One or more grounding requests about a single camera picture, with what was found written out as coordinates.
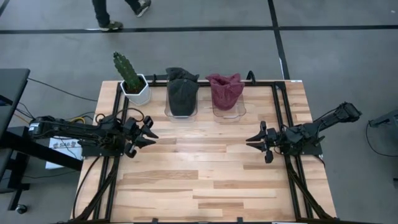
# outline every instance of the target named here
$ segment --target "white pot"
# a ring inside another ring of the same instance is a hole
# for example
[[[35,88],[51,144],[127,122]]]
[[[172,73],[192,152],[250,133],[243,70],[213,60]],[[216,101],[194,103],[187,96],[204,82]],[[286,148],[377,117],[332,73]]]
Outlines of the white pot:
[[[122,91],[124,95],[129,98],[131,103],[134,103],[136,106],[141,106],[144,104],[147,104],[150,100],[150,89],[147,80],[145,79],[145,76],[143,74],[137,74],[140,76],[144,81],[145,81],[145,87],[141,90],[140,93],[138,94],[128,94],[124,87],[124,81],[120,83],[120,87],[122,88]]]

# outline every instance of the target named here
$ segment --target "clear plastic container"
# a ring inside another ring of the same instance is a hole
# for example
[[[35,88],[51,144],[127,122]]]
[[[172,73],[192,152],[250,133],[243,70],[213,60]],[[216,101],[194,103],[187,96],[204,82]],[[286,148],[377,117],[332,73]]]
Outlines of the clear plastic container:
[[[174,116],[169,103],[169,94],[166,90],[166,108],[164,109],[164,113],[169,118],[171,122],[174,123],[189,123],[194,122],[196,120],[196,115],[198,113],[198,94],[197,94],[197,103],[195,105],[195,109],[193,110],[192,114],[189,116]]]
[[[229,110],[220,110],[213,103],[214,120],[220,124],[235,123],[241,120],[241,117],[246,114],[244,107],[243,95],[241,94],[235,105]]]

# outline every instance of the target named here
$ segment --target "shoe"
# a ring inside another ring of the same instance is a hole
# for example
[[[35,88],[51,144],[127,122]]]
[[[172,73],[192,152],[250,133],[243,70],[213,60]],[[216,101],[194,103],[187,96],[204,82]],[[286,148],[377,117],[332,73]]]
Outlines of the shoe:
[[[152,2],[150,0],[139,1],[139,4],[141,5],[141,7],[137,10],[137,12],[135,12],[136,16],[138,18],[140,18],[142,15],[144,15],[144,13],[146,12],[146,10],[148,10],[151,3]]]
[[[119,30],[123,29],[123,23],[117,21],[111,21],[108,25],[99,28],[103,32],[111,31],[111,30]]]

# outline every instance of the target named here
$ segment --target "potted cactus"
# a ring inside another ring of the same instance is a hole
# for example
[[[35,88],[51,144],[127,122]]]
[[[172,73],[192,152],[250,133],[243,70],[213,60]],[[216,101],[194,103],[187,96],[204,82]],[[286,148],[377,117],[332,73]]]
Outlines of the potted cactus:
[[[120,86],[126,97],[135,105],[140,106],[149,102],[150,89],[143,74],[137,74],[130,61],[122,54],[113,53],[114,66],[123,77]]]

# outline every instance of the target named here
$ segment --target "black pants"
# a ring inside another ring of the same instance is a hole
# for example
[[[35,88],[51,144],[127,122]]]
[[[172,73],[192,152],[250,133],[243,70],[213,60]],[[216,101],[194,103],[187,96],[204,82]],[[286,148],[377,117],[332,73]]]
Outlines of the black pants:
[[[92,0],[95,10],[95,17],[97,18],[100,27],[105,27],[109,24],[109,14],[106,11],[106,0]],[[125,0],[134,12],[140,8],[138,0]]]

